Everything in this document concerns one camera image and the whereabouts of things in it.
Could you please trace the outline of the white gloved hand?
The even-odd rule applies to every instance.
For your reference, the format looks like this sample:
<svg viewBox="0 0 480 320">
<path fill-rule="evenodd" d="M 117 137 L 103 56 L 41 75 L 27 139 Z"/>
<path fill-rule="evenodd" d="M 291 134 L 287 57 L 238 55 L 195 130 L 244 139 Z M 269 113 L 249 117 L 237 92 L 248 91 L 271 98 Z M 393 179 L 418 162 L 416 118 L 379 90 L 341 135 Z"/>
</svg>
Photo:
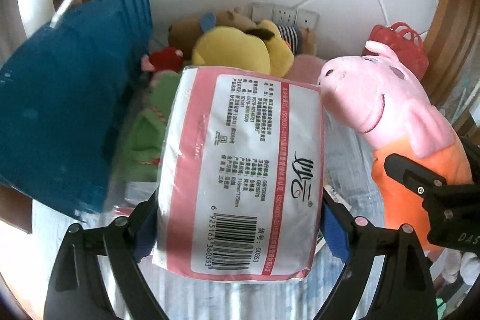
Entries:
<svg viewBox="0 0 480 320">
<path fill-rule="evenodd" d="M 442 277 L 448 284 L 456 282 L 458 277 L 468 286 L 473 286 L 479 277 L 480 260 L 474 253 L 462 253 L 455 249 L 447 249 Z"/>
</svg>

